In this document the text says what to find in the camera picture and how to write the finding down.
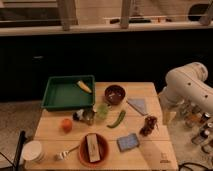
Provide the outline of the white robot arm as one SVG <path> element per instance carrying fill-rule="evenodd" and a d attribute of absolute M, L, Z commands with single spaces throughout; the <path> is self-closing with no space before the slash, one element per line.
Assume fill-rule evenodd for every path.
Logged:
<path fill-rule="evenodd" d="M 207 77 L 208 70 L 200 62 L 171 69 L 166 74 L 166 86 L 158 95 L 164 125 L 169 123 L 170 112 L 183 100 L 189 100 L 204 112 L 213 114 L 213 88 L 205 84 Z"/>

